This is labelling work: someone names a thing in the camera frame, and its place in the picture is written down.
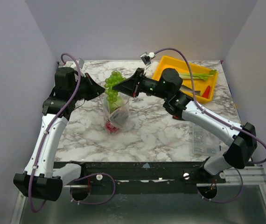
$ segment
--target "marble countertop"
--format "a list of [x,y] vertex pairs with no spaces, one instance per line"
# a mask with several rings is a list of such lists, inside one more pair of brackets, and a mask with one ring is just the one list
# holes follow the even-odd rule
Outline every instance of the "marble countertop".
[[[220,61],[191,62],[218,71],[213,100],[205,106],[221,116],[239,122]],[[158,66],[147,71],[151,77]],[[89,61],[84,71],[100,83],[112,71],[130,77],[142,61]],[[55,161],[203,161],[193,155],[192,124],[172,119],[162,107],[164,100],[141,93],[130,98],[130,120],[126,130],[110,135],[104,130],[103,109],[98,98],[73,111],[60,139]]]

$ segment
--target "gray wall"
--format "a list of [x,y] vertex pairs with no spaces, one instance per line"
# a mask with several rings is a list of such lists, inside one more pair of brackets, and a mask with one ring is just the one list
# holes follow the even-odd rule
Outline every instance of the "gray wall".
[[26,0],[58,59],[138,59],[163,47],[224,59],[256,0]]
[[[249,16],[224,60],[224,71],[241,120],[253,123],[266,142],[266,0],[259,0]],[[265,155],[259,146],[254,158]]]
[[0,224],[10,222],[13,177],[33,152],[55,67],[24,0],[0,0]]

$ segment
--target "red object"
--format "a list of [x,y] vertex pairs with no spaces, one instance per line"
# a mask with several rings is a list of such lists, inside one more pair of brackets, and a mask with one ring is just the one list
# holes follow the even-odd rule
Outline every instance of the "red object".
[[204,91],[202,97],[208,99],[208,98],[209,98],[210,91],[211,91],[211,87],[208,85],[208,87],[207,87],[206,90]]
[[115,127],[115,126],[113,126],[112,123],[111,123],[110,121],[107,121],[106,124],[105,124],[105,126],[106,126],[106,129],[107,129],[110,133],[115,133],[115,132],[118,130],[118,128]]

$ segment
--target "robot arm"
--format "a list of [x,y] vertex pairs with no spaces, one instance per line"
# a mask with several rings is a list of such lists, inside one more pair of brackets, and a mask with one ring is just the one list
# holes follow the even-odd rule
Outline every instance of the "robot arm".
[[59,140],[72,111],[75,109],[75,103],[82,99],[94,99],[105,91],[103,87],[92,80],[88,73],[81,77],[79,89],[74,99],[51,125],[44,140],[38,163],[34,166],[38,148],[46,128],[74,92],[77,84],[75,74],[78,73],[70,67],[62,67],[56,70],[55,87],[43,103],[42,125],[34,152],[23,174],[15,174],[14,176],[14,184],[25,196],[28,196],[29,178],[33,169],[35,169],[35,174],[32,184],[32,197],[51,201],[56,201],[59,198],[64,185],[83,174],[82,167],[78,164],[66,164],[66,166],[55,172],[53,172],[53,164]]
[[148,96],[162,98],[165,100],[163,107],[168,113],[178,117],[178,119],[191,121],[201,126],[228,145],[229,149],[226,152],[208,158],[204,162],[200,168],[202,174],[216,175],[220,171],[230,167],[244,168],[256,149],[257,143],[255,139],[240,131],[234,130],[232,127],[239,127],[255,135],[254,126],[250,123],[246,123],[243,126],[228,121],[200,105],[203,111],[207,111],[217,118],[229,122],[231,128],[212,119],[196,106],[192,97],[180,91],[181,85],[182,79],[175,69],[165,69],[162,72],[160,80],[155,81],[145,77],[144,70],[138,68],[133,76],[113,86],[113,89],[132,97],[137,97],[140,92],[144,92]]

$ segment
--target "purple cable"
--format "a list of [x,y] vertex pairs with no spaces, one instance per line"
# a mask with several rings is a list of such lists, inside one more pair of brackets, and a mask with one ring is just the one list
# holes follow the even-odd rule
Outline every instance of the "purple cable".
[[[158,54],[158,53],[160,53],[160,52],[162,52],[162,51],[165,51],[165,50],[173,50],[173,51],[179,53],[179,54],[183,57],[184,61],[186,62],[186,65],[187,65],[188,70],[189,70],[189,73],[190,73],[191,85],[192,85],[192,94],[193,94],[193,99],[194,99],[194,103],[195,103],[195,105],[196,105],[196,106],[197,106],[197,107],[198,107],[203,113],[207,114],[208,116],[210,116],[210,117],[213,118],[214,120],[220,122],[220,123],[223,124],[223,125],[226,125],[226,126],[228,126],[228,127],[231,127],[231,125],[230,125],[229,123],[226,123],[225,121],[219,119],[218,117],[214,116],[213,114],[211,114],[211,113],[209,113],[209,112],[207,112],[207,111],[203,111],[203,108],[202,108],[202,107],[199,105],[199,103],[197,102],[197,100],[196,100],[196,95],[195,95],[195,88],[194,88],[194,81],[193,81],[192,71],[191,71],[190,65],[189,65],[189,63],[188,63],[186,57],[183,55],[183,53],[180,52],[179,50],[175,49],[175,48],[163,48],[163,49],[160,49],[160,50],[154,52],[154,54],[156,55],[156,54]],[[250,137],[252,137],[252,138],[255,139],[256,141],[258,141],[260,144],[262,144],[263,147],[265,147],[265,149],[266,149],[266,144],[265,144],[261,139],[259,139],[258,137],[254,136],[253,134],[251,134],[251,133],[249,133],[249,132],[247,132],[247,131],[245,131],[245,130],[243,130],[243,129],[241,129],[241,128],[238,128],[238,127],[235,127],[235,126],[232,127],[232,128],[235,129],[235,130],[237,130],[237,131],[239,131],[239,132],[243,132],[243,133],[249,135]],[[264,163],[264,162],[266,162],[266,158],[265,158],[264,160],[262,160],[262,161],[258,161],[258,162],[249,162],[249,163],[250,163],[250,164],[261,164],[261,163]]]
[[[81,72],[80,72],[80,67],[79,67],[79,64],[77,63],[76,59],[68,54],[68,53],[62,53],[62,55],[60,56],[61,60],[63,63],[65,63],[64,59],[63,59],[63,56],[69,56],[74,62],[75,62],[75,65],[77,67],[77,70],[78,70],[78,80],[77,80],[77,84],[76,84],[76,87],[75,87],[75,90],[72,94],[72,96],[69,98],[69,100],[66,102],[66,104],[60,109],[60,111],[56,114],[56,116],[50,121],[49,125],[47,126],[46,128],[46,132],[48,133],[49,132],[49,129],[51,128],[51,126],[53,125],[54,121],[59,117],[59,115],[64,111],[64,109],[66,109],[66,107],[70,104],[70,102],[73,100],[73,98],[75,97],[76,93],[77,93],[77,90],[79,88],[79,85],[80,85],[80,80],[81,80]],[[40,154],[41,154],[41,150],[42,150],[42,147],[43,147],[43,144],[44,144],[44,141],[46,139],[46,136],[47,134],[44,134],[42,136],[42,140],[40,142],[40,145],[39,145],[39,148],[38,148],[38,152],[36,153],[36,157],[35,157],[35,162],[34,162],[34,166],[37,166],[38,164],[38,161],[39,161],[39,157],[40,157]],[[46,200],[43,201],[43,203],[41,204],[41,206],[36,210],[34,208],[34,204],[33,204],[33,201],[32,201],[32,195],[31,195],[31,190],[32,190],[32,182],[33,182],[33,179],[34,179],[34,176],[35,176],[35,169],[32,170],[31,172],[31,175],[30,175],[30,179],[29,179],[29,185],[28,185],[28,200],[29,200],[29,204],[30,204],[30,208],[31,210],[34,212],[34,213],[37,213],[39,212],[42,207],[44,206],[44,204],[46,203]]]
[[77,203],[80,203],[80,204],[98,205],[98,204],[104,204],[104,203],[110,201],[110,200],[113,198],[114,193],[115,193],[115,188],[116,188],[116,187],[115,187],[115,181],[114,181],[113,177],[110,176],[109,174],[106,174],[106,173],[91,174],[91,175],[87,175],[87,176],[84,176],[84,177],[78,178],[78,179],[73,180],[73,181],[74,181],[74,182],[76,182],[76,181],[81,181],[81,180],[84,180],[84,179],[87,179],[87,178],[89,178],[89,177],[96,176],[96,175],[105,175],[105,176],[108,176],[108,177],[112,180],[112,183],[113,183],[113,191],[112,191],[112,194],[110,195],[110,197],[107,198],[106,200],[102,201],[102,202],[95,202],[95,203],[91,203],[91,202],[81,202],[81,201],[76,201],[76,200],[73,199],[73,195],[72,195],[72,191],[71,191],[70,195],[71,195],[71,197],[72,197],[72,201],[77,202]]
[[235,196],[234,198],[232,198],[232,199],[230,199],[230,200],[227,200],[227,201],[215,201],[215,200],[210,200],[210,199],[204,197],[199,191],[198,191],[198,194],[201,196],[201,198],[202,198],[203,200],[206,200],[206,201],[208,201],[208,202],[212,202],[212,203],[220,203],[220,204],[224,204],[224,203],[229,203],[229,202],[233,202],[233,201],[237,200],[237,199],[241,196],[241,194],[242,194],[242,192],[243,192],[244,183],[243,183],[243,178],[242,178],[242,175],[241,175],[240,171],[238,171],[237,169],[236,169],[236,171],[238,172],[238,174],[239,174],[239,176],[240,176],[240,179],[241,179],[241,189],[240,189],[239,193],[237,194],[237,196]]

